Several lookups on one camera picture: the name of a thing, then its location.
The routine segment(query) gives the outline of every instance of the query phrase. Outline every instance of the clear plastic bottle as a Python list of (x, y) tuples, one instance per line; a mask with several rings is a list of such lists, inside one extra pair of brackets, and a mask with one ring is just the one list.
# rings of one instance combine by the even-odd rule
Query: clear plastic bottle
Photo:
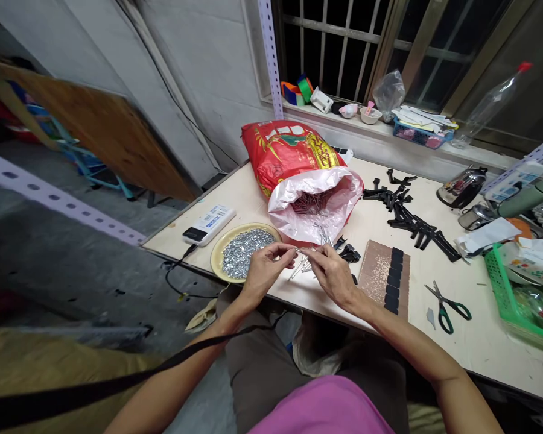
[(459, 149), (466, 148), (478, 132), (507, 104), (515, 93), (519, 76), (532, 66), (533, 64), (529, 62), (521, 63), (512, 77), (487, 93), (469, 115), (465, 124), (456, 131), (455, 138), (450, 141), (450, 144)]

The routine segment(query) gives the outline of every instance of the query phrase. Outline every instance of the green scissors handle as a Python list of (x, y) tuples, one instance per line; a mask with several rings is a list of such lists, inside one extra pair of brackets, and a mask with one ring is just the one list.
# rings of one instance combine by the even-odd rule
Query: green scissors handle
[(447, 298), (442, 298), (442, 301), (444, 301), (446, 304), (448, 304), (450, 307), (452, 307), (454, 310), (457, 311), (457, 313), (462, 316), (467, 321), (472, 320), (471, 312), (466, 308), (466, 306), (462, 303), (457, 303), (456, 301), (449, 300)]
[(451, 319), (448, 317), (448, 313), (446, 312), (442, 301), (439, 302), (439, 324), (449, 335), (454, 333), (453, 324), (451, 323)]

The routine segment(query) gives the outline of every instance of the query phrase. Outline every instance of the floor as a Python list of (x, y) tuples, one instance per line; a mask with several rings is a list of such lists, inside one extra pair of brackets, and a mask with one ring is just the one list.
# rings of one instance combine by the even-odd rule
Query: floor
[[(170, 206), (148, 209), (146, 197), (131, 203), (116, 190), (91, 190), (63, 155), (43, 146), (1, 143), (0, 156), (146, 235), (186, 206), (170, 201)], [(162, 262), (0, 188), (0, 276), (33, 297), (64, 304), (76, 312), (106, 315), (122, 326), (152, 325), (154, 330), (142, 350), (169, 356), (193, 339), (183, 331), (206, 302), (178, 303), (179, 296), (165, 283)], [(180, 290), (196, 294), (215, 295), (222, 288), (184, 269), (173, 271), (170, 277)], [(287, 343), (297, 327), (298, 317), (292, 314), (279, 323), (278, 333)], [(165, 432), (191, 430), (235, 433), (224, 356), (214, 363)]]

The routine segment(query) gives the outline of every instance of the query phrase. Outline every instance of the black strap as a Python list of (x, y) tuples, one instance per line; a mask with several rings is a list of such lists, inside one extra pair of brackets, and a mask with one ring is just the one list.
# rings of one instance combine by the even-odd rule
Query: black strap
[(193, 356), (193, 354), (205, 348), (222, 344), (254, 330), (273, 330), (284, 314), (276, 319), (271, 326), (251, 325), (231, 335), (217, 336), (216, 338), (205, 339), (204, 341), (190, 345), (157, 368), (151, 370), (96, 383), (0, 397), (0, 430), (58, 416), (62, 413), (76, 410), (108, 398), (149, 379), (159, 372), (183, 363)]

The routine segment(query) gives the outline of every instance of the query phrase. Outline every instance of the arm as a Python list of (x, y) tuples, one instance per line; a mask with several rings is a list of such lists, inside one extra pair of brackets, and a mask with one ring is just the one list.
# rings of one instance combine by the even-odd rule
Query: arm
[[(295, 248), (283, 243), (274, 243), (255, 252), (239, 297), (190, 345), (237, 332), (282, 270), (294, 267), (296, 256)], [(162, 433), (175, 419), (224, 346), (220, 344), (205, 348), (180, 365), (148, 379), (111, 422), (105, 434)]]
[(310, 258), (312, 270), (328, 296), (374, 327), (432, 384), (448, 433), (503, 432), (465, 370), (427, 335), (360, 291), (352, 281), (350, 267), (330, 245), (302, 252)]

